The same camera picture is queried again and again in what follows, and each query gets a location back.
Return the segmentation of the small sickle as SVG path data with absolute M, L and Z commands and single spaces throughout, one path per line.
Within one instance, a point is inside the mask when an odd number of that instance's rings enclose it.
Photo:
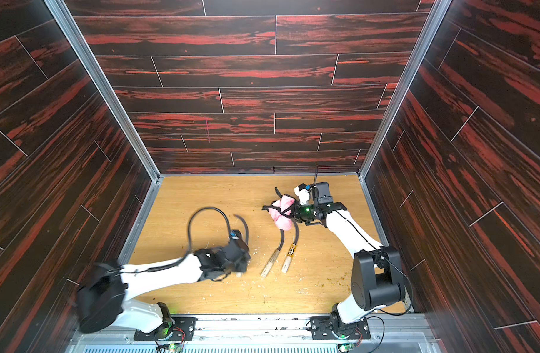
M 281 269 L 281 271 L 285 274 L 288 272 L 289 270 L 289 267 L 291 265 L 291 262 L 293 260 L 293 257 L 294 257 L 294 253 L 296 251 L 296 247 L 297 247 L 297 244 L 298 244 L 298 241 L 299 241 L 299 227 L 297 225 L 296 222 L 293 223 L 293 226 L 294 226 L 294 230 L 295 230 L 295 237 L 294 237 L 294 241 L 292 243 L 292 245 L 290 246 L 289 250 L 288 250 L 288 253 L 286 255 L 286 259 L 283 263 L 283 267 Z
M 275 262 L 277 261 L 277 258 L 283 248 L 283 244 L 285 242 L 285 232 L 281 229 L 280 230 L 280 243 L 279 246 L 274 250 L 273 254 L 271 255 L 270 259 L 266 263 L 264 269 L 261 272 L 261 277 L 266 278 L 271 271 L 272 267 L 274 266 Z
M 245 221 L 245 219 L 242 216 L 239 216 L 238 214 L 234 214 L 234 217 L 236 217 L 243 225 L 244 232 L 242 232 L 241 235 L 239 235 L 239 238 L 242 239 L 245 244 L 249 243 L 249 227 Z

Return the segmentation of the pink rag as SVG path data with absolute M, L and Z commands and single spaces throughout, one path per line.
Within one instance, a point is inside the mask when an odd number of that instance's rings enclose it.
M 264 205 L 262 210 L 270 214 L 274 224 L 280 230 L 288 231 L 293 226 L 291 215 L 296 200 L 287 194 L 281 194 L 277 187 L 274 188 L 274 191 L 278 195 L 278 200 L 271 205 Z

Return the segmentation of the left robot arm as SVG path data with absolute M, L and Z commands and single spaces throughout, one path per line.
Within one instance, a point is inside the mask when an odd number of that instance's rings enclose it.
M 151 333 L 171 321 L 168 307 L 147 304 L 136 297 L 161 288 L 224 279 L 244 273 L 249 247 L 234 236 L 224 247 L 200 249 L 182 258 L 141 265 L 121 266 L 117 261 L 98 263 L 81 280 L 76 293 L 77 317 L 82 333 L 110 326 Z

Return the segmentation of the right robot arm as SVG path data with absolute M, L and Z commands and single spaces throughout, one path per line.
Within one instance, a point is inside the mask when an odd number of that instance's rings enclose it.
M 367 317 L 413 295 L 399 252 L 374 240 L 342 203 L 333 201 L 327 182 L 301 184 L 294 192 L 289 216 L 295 225 L 320 224 L 336 235 L 352 256 L 350 295 L 333 305 L 329 319 L 312 320 L 312 331 L 338 339 L 355 334 L 370 338 Z

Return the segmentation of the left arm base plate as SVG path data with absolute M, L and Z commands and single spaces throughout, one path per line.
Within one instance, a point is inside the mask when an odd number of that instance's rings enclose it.
M 151 333 L 136 330 L 134 341 L 177 341 L 193 339 L 197 318 L 193 316 L 173 316 L 171 324 L 162 324 Z

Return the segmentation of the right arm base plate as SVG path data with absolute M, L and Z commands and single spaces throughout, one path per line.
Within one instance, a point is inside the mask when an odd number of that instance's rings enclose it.
M 345 324 L 332 316 L 311 316 L 305 329 L 314 340 L 369 340 L 371 333 L 366 320 Z

